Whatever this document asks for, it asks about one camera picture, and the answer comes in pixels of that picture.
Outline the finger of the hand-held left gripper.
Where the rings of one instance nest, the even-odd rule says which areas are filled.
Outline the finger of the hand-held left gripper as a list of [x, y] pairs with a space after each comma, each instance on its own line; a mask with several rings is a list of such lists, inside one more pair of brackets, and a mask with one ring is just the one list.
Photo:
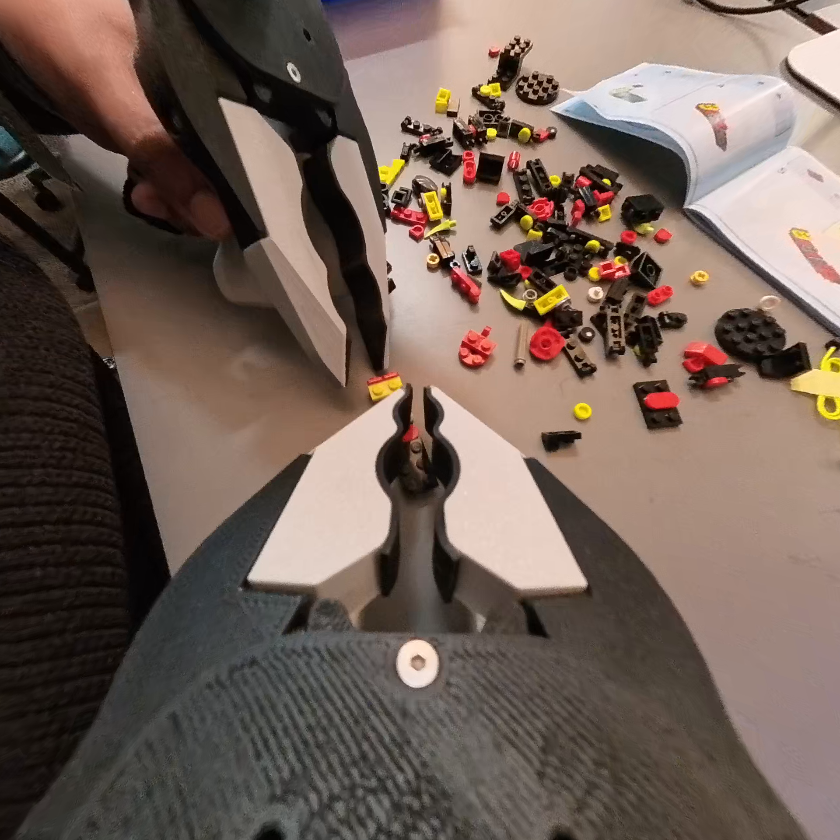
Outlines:
[[298, 158], [268, 118], [244, 103], [218, 101], [265, 229], [243, 250], [257, 286], [311, 359], [348, 381], [348, 335], [329, 275], [303, 213]]
[[338, 134], [303, 163], [304, 181], [332, 236], [372, 370], [389, 365], [391, 305], [382, 192], [371, 185], [361, 147]]

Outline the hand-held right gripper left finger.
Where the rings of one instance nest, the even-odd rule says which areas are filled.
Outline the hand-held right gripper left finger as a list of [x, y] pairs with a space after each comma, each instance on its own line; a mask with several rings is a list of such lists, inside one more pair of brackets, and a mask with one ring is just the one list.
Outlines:
[[251, 589], [337, 602], [352, 623], [390, 594], [400, 565], [395, 498], [410, 424], [405, 385], [311, 451], [248, 572]]

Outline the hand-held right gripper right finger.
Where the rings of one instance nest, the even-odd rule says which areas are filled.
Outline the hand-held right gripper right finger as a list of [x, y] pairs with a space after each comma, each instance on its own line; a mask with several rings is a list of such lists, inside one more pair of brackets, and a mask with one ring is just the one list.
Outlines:
[[509, 608], [576, 597], [589, 582], [530, 460], [441, 388], [423, 389], [429, 466], [440, 489], [432, 569], [441, 600], [481, 632]]

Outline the pile of loose lego pieces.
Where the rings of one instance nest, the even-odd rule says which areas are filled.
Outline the pile of loose lego pieces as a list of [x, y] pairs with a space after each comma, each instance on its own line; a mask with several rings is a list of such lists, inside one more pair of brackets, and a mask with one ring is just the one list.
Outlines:
[[634, 285], [635, 303], [653, 307], [666, 299], [669, 287], [660, 284], [662, 269], [657, 260], [637, 245], [641, 236], [651, 236], [664, 243], [670, 232], [657, 228], [664, 212], [663, 204], [652, 194], [625, 195], [621, 206], [616, 201], [623, 185], [620, 175], [608, 167], [588, 164], [578, 173], [561, 177], [550, 174], [539, 158], [527, 161], [513, 150], [508, 156], [487, 152], [487, 143], [495, 137], [524, 145], [551, 139], [554, 126], [535, 128], [514, 119], [505, 111], [503, 93], [514, 90], [517, 79], [528, 73], [522, 62], [532, 48], [530, 38], [514, 36], [503, 49], [491, 49], [498, 57], [497, 70], [483, 85], [473, 87], [472, 96], [481, 104], [468, 120], [459, 118], [451, 91], [440, 89], [436, 112], [453, 118], [447, 135], [439, 126], [406, 117], [402, 131], [413, 136], [402, 153], [390, 164], [380, 167], [381, 188], [386, 212], [397, 221], [410, 225], [415, 239], [438, 238], [455, 222], [445, 222], [450, 213], [451, 185], [437, 188], [434, 181], [416, 177], [413, 186], [392, 188], [394, 180], [412, 159], [426, 157], [440, 175], [460, 172], [465, 184], [476, 182], [498, 185], [503, 172], [510, 172], [512, 196], [500, 192], [498, 210], [490, 217], [493, 229], [512, 224], [526, 234], [526, 241], [514, 249], [494, 255], [487, 273], [500, 288], [513, 289], [522, 283], [532, 287], [524, 298], [505, 291], [509, 304], [528, 315], [545, 319], [550, 313], [557, 322], [555, 333], [569, 333], [572, 328], [560, 324], [560, 294], [564, 290], [554, 277], [570, 283], [587, 274], [596, 284], [600, 310], [592, 323], [604, 339], [605, 354], [623, 354], [634, 349], [645, 365], [656, 362], [659, 327], [648, 328], [641, 314], [630, 306], [621, 310], [611, 294], [619, 287]]

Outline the large round black lego plate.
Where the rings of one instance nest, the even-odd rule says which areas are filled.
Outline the large round black lego plate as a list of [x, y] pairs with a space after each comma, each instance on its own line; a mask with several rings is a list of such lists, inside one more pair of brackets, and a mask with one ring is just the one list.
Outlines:
[[787, 341], [786, 331], [774, 316], [750, 308], [723, 313], [715, 324], [714, 333], [726, 354], [754, 364], [782, 352]]

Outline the person's black knit clothing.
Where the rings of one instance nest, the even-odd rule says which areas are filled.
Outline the person's black knit clothing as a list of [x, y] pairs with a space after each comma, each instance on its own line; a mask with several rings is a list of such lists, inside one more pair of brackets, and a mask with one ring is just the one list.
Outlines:
[[2, 240], [1, 832], [89, 730], [170, 579], [116, 375]]

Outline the person's left forearm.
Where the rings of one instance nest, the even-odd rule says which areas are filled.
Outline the person's left forearm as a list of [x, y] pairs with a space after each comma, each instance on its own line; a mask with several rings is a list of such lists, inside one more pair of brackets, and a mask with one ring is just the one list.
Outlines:
[[129, 2], [2, 1], [1, 36], [80, 133], [136, 161], [172, 150], [134, 66], [139, 41]]

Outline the small round black lego plate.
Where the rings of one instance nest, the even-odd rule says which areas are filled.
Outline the small round black lego plate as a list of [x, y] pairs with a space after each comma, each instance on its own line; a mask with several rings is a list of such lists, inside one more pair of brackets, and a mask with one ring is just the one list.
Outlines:
[[517, 79], [514, 91], [521, 102], [547, 107], [558, 98], [560, 83], [553, 75], [534, 70]]

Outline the lego instruction booklet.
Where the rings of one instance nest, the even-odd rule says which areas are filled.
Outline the lego instruction booklet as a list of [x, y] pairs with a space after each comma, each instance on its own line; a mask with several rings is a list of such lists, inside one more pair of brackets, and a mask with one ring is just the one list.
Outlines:
[[839, 178], [792, 143], [785, 81], [643, 63], [552, 111], [676, 153], [685, 214], [838, 335]]

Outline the black and red lego assembly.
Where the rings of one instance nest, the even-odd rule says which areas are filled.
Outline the black and red lego assembly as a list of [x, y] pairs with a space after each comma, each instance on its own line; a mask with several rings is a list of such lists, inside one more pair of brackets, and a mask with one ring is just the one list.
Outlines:
[[438, 481], [421, 431], [414, 423], [409, 425], [402, 436], [401, 446], [397, 478], [402, 490], [412, 497], [420, 497], [434, 490]]

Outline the person's left hand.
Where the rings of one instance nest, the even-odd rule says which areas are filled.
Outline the person's left hand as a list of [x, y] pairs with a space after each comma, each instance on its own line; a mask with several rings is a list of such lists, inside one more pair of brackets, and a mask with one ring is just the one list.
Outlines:
[[216, 241], [233, 233], [209, 181], [162, 128], [129, 133], [119, 146], [129, 163], [134, 210], [183, 233]]

